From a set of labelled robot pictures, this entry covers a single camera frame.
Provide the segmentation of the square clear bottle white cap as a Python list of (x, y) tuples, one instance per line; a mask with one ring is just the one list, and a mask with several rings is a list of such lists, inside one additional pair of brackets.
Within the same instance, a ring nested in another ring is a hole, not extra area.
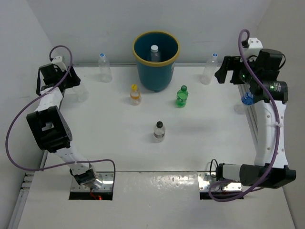
[(148, 53), (147, 60), (150, 62), (160, 62), (161, 53), (159, 52), (159, 47), (157, 45), (152, 45), (150, 52)]

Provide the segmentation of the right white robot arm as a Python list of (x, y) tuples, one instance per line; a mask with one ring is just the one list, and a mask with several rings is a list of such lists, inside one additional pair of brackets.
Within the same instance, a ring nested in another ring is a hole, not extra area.
[(231, 83), (248, 84), (254, 99), (257, 119), (257, 145), (253, 165), (221, 163), (216, 169), (216, 180), (234, 180), (243, 186), (252, 186), (267, 171), (273, 155), (276, 159), (266, 178), (259, 184), (263, 188), (280, 188), (296, 179), (296, 171), (289, 169), (284, 146), (284, 115), (288, 101), (286, 82), (278, 81), (284, 55), (277, 50), (261, 49), (250, 55), (247, 62), (257, 78), (268, 90), (265, 92), (248, 72), (239, 56), (225, 56), (215, 73), (224, 83), (228, 71), (233, 71)]

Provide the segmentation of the bottle with blue label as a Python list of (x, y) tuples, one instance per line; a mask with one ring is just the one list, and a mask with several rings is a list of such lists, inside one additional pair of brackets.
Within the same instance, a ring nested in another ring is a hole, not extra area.
[(237, 114), (243, 115), (247, 109), (254, 104), (254, 96), (250, 91), (247, 91), (241, 100), (234, 106), (234, 110)]

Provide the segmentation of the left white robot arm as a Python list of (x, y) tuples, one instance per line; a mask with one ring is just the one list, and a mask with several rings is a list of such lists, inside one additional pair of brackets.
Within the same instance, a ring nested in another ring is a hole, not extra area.
[(42, 98), (26, 119), (38, 147), (67, 163), (78, 185), (95, 189), (97, 174), (72, 143), (71, 130), (60, 112), (65, 90), (80, 84), (74, 69), (66, 67), (62, 61), (53, 60), (39, 67), (36, 94)]

